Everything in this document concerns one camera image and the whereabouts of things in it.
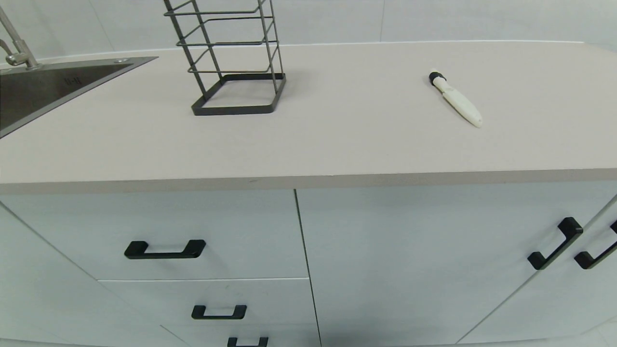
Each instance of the sink basin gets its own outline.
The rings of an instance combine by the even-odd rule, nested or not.
[[[156,57],[103,59],[0,70],[0,138]]]

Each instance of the countertop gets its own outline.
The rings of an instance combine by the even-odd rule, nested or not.
[[[281,52],[274,113],[202,117],[180,50],[81,57],[159,56],[2,138],[0,193],[617,180],[616,53],[508,41]],[[217,54],[223,68],[267,62],[256,48]],[[429,84],[433,67],[482,129]]]

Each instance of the faucet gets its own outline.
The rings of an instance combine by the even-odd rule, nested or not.
[[[3,40],[0,40],[0,46],[6,51],[6,54],[8,54],[6,56],[6,62],[13,66],[26,64],[26,70],[38,69],[41,67],[42,65],[36,61],[34,55],[30,51],[30,48],[28,48],[26,41],[22,40],[17,33],[17,30],[15,30],[15,27],[11,24],[9,18],[6,16],[6,13],[4,13],[2,6],[0,6],[0,22],[4,25],[4,28],[9,33],[10,38],[13,40],[15,48],[17,48],[17,53],[12,53],[9,45]]]

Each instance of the cabinet handle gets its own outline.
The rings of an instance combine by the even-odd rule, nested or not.
[[[268,338],[267,337],[260,337],[259,338],[259,343],[257,344],[257,346],[238,346],[238,338],[237,337],[230,337],[229,340],[227,340],[227,347],[267,347],[268,346]]]
[[[204,240],[190,240],[180,253],[146,253],[148,242],[133,241],[124,251],[124,255],[129,259],[189,259],[199,257],[204,247]]]
[[[236,305],[236,308],[233,310],[231,316],[205,316],[205,306],[195,306],[193,307],[193,313],[191,317],[193,319],[209,319],[209,320],[234,320],[234,319],[242,319],[246,314],[246,305]]]
[[[611,225],[611,229],[613,229],[613,231],[617,233],[617,222]],[[583,251],[577,254],[576,257],[574,257],[574,260],[585,270],[593,269],[594,266],[598,265],[601,261],[608,258],[608,256],[611,255],[612,252],[615,252],[616,249],[617,242],[613,243],[606,251],[602,252],[602,254],[600,254],[600,256],[595,259],[588,252]]]
[[[531,255],[527,257],[527,260],[529,260],[534,269],[546,269],[550,265],[550,263],[557,259],[557,257],[561,253],[563,253],[568,247],[570,247],[570,245],[573,244],[574,241],[576,241],[576,239],[582,234],[582,227],[578,224],[576,219],[572,217],[564,218],[557,227],[566,237],[566,240],[562,244],[560,244],[559,247],[557,247],[557,249],[553,251],[553,253],[551,253],[548,258],[544,258],[544,256],[540,252],[531,253]]]

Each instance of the dish rack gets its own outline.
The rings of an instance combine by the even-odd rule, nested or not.
[[[189,0],[177,6],[172,6],[172,0],[164,0],[167,12],[166,17],[172,20],[176,34],[180,39],[176,46],[182,47],[189,62],[189,73],[192,73],[197,80],[202,96],[191,106],[194,115],[238,115],[238,114],[266,114],[274,112],[278,104],[281,93],[286,82],[283,72],[283,61],[281,58],[280,43],[276,29],[276,20],[272,0],[255,0],[255,7],[246,10],[226,10],[207,12],[201,11],[196,0]],[[266,14],[267,5],[270,6],[270,14]],[[194,16],[197,18],[198,25],[186,34],[182,31],[179,17]],[[260,20],[263,29],[262,39],[259,41],[212,41],[208,31],[208,23],[221,21],[238,20]],[[269,33],[274,31],[274,39],[269,37]],[[188,43],[187,39],[195,39],[199,32],[203,38],[199,38],[197,43]],[[219,60],[214,52],[217,46],[265,46],[268,55],[268,67],[265,70],[222,70]],[[191,48],[205,47],[206,49],[196,58],[191,52]],[[206,55],[210,56],[214,66],[213,70],[199,70],[197,63]],[[279,71],[275,71],[274,61],[278,57]],[[216,74],[218,81],[206,89],[201,76],[203,74]],[[256,81],[271,80],[274,87],[274,97],[270,104],[250,105],[250,106],[214,106],[208,107],[208,102],[221,90],[225,83],[230,81]]]

